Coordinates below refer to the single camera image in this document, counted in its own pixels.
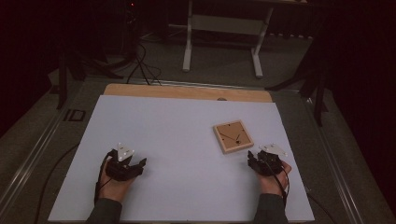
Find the dark equipment stand red light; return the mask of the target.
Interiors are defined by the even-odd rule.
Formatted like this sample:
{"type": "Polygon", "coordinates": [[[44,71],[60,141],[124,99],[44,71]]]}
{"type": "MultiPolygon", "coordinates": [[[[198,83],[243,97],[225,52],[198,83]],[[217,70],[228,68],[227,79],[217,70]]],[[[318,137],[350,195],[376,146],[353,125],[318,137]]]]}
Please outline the dark equipment stand red light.
{"type": "Polygon", "coordinates": [[[140,0],[124,0],[125,51],[132,61],[136,55],[140,0]]]}

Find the black tripod stand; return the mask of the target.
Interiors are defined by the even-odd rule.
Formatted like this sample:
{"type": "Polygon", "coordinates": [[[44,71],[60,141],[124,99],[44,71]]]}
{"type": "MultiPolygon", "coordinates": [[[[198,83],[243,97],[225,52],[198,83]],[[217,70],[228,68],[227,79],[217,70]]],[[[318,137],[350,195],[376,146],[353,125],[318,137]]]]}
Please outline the black tripod stand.
{"type": "Polygon", "coordinates": [[[83,65],[96,70],[100,74],[110,78],[122,78],[111,72],[111,65],[101,65],[89,56],[79,52],[73,47],[59,46],[59,76],[58,84],[52,90],[59,95],[57,108],[61,109],[67,100],[67,72],[70,72],[75,80],[84,80],[86,77],[83,65]]]}
{"type": "Polygon", "coordinates": [[[266,87],[267,91],[280,91],[291,84],[303,81],[304,84],[299,89],[299,93],[303,98],[310,98],[313,93],[316,94],[314,97],[314,119],[319,127],[322,126],[321,111],[325,90],[325,81],[327,76],[327,62],[320,57],[320,53],[323,50],[324,35],[317,34],[304,57],[299,63],[294,75],[279,84],[272,87],[266,87]]]}

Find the white table sheet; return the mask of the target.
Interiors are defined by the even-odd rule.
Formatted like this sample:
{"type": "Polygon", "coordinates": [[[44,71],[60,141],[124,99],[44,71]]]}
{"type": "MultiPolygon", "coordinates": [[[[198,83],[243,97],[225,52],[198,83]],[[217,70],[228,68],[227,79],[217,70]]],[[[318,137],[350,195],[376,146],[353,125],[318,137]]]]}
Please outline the white table sheet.
{"type": "Polygon", "coordinates": [[[295,163],[273,103],[101,96],[49,220],[86,220],[102,160],[124,144],[134,162],[147,164],[124,200],[123,221],[249,222],[260,189],[248,154],[223,153],[213,131],[235,120],[245,124],[254,151],[276,144],[295,163]]]}

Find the black rectangular bracket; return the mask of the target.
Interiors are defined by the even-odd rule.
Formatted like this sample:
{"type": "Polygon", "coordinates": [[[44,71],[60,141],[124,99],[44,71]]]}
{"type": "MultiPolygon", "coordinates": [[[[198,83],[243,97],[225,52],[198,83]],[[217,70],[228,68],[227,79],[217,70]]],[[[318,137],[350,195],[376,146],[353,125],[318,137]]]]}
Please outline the black rectangular bracket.
{"type": "Polygon", "coordinates": [[[83,121],[86,116],[84,110],[68,109],[64,116],[64,121],[83,121]]]}

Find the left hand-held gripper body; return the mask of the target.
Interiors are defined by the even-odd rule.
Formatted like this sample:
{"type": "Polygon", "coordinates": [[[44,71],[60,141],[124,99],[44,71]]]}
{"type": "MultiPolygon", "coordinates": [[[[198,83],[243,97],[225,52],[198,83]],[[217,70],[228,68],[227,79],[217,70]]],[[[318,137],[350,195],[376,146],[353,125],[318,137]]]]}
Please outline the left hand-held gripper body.
{"type": "Polygon", "coordinates": [[[134,156],[134,151],[122,143],[109,152],[110,160],[107,162],[106,174],[117,181],[127,181],[132,178],[134,169],[129,163],[134,156]]]}

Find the person's right hand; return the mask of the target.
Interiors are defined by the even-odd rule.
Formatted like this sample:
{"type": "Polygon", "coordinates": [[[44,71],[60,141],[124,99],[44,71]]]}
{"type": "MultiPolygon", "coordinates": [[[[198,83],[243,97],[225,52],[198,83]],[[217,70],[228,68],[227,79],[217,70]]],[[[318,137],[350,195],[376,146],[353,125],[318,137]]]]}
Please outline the person's right hand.
{"type": "Polygon", "coordinates": [[[283,196],[285,189],[290,184],[289,173],[291,167],[285,161],[282,162],[282,165],[284,170],[276,177],[256,174],[260,183],[261,193],[283,196]]]}

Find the metal floor rail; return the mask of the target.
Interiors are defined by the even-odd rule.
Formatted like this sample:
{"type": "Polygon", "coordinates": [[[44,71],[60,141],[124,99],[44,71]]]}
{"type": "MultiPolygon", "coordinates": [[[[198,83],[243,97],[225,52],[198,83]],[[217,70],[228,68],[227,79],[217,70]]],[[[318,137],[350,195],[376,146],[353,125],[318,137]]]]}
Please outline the metal floor rail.
{"type": "Polygon", "coordinates": [[[150,85],[155,85],[155,86],[196,87],[196,88],[210,88],[210,89],[265,91],[264,87],[233,86],[233,85],[207,84],[207,83],[195,83],[195,82],[181,82],[181,81],[170,81],[170,80],[152,81],[149,84],[150,85]]]}
{"type": "Polygon", "coordinates": [[[311,122],[314,124],[316,131],[319,135],[319,140],[324,147],[325,159],[328,163],[330,173],[332,175],[332,179],[334,181],[334,185],[337,188],[340,199],[343,203],[343,206],[346,210],[347,217],[351,224],[364,224],[363,218],[361,216],[361,212],[357,207],[356,201],[351,194],[350,187],[346,182],[346,179],[343,175],[342,170],[332,152],[332,148],[330,142],[326,136],[326,133],[323,131],[322,127],[317,125],[317,122],[314,118],[314,103],[310,98],[303,98],[302,102],[304,104],[305,109],[310,117],[311,122]]]}
{"type": "Polygon", "coordinates": [[[66,112],[33,108],[0,138],[0,216],[14,204],[66,112]]]}

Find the square wooden picture frame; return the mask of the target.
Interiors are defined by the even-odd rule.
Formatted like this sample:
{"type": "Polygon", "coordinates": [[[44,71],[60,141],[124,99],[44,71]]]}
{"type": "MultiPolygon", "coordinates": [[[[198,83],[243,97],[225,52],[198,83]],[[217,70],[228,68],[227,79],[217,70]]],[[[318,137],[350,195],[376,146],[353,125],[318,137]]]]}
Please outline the square wooden picture frame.
{"type": "Polygon", "coordinates": [[[254,146],[254,142],[241,120],[215,125],[213,131],[224,154],[254,146]]]}

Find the white metal desk frame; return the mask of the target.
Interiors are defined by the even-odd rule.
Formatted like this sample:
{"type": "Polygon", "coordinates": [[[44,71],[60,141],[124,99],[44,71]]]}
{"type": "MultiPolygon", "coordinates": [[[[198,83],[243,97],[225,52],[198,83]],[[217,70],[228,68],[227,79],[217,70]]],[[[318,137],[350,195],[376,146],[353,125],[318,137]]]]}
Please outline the white metal desk frame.
{"type": "Polygon", "coordinates": [[[259,54],[274,11],[272,7],[266,10],[262,21],[194,14],[192,9],[193,0],[188,0],[187,40],[182,64],[182,70],[184,72],[189,72],[191,70],[192,31],[199,30],[240,35],[256,35],[258,37],[258,42],[256,46],[250,50],[250,54],[256,78],[263,78],[259,54]]]}

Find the person's left hand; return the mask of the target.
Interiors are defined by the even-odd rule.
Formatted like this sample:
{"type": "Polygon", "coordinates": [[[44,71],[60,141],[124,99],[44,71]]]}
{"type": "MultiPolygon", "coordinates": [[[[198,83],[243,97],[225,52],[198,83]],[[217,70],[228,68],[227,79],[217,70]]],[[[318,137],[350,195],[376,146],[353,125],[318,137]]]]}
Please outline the person's left hand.
{"type": "Polygon", "coordinates": [[[122,203],[129,192],[129,188],[134,183],[133,179],[127,181],[117,181],[106,174],[107,161],[102,169],[98,198],[109,199],[122,203]]]}

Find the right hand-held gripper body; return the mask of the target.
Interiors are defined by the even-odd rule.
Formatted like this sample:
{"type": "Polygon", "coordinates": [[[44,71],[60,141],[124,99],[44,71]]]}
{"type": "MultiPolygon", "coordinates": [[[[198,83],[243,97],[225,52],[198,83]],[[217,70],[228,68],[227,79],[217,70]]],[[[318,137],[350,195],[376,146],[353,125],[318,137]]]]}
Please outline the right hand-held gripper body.
{"type": "Polygon", "coordinates": [[[280,156],[288,156],[288,153],[277,144],[259,146],[258,162],[260,165],[259,173],[270,176],[278,175],[284,169],[280,156]]]}

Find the wooden table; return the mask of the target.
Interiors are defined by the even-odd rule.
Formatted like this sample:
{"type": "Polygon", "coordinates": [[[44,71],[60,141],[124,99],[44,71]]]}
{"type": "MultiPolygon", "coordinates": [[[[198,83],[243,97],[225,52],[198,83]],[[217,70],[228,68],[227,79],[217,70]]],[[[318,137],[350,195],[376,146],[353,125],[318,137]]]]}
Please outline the wooden table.
{"type": "Polygon", "coordinates": [[[267,91],[214,89],[204,87],[153,86],[135,84],[108,84],[104,95],[159,97],[177,99],[218,100],[272,103],[267,91]]]}

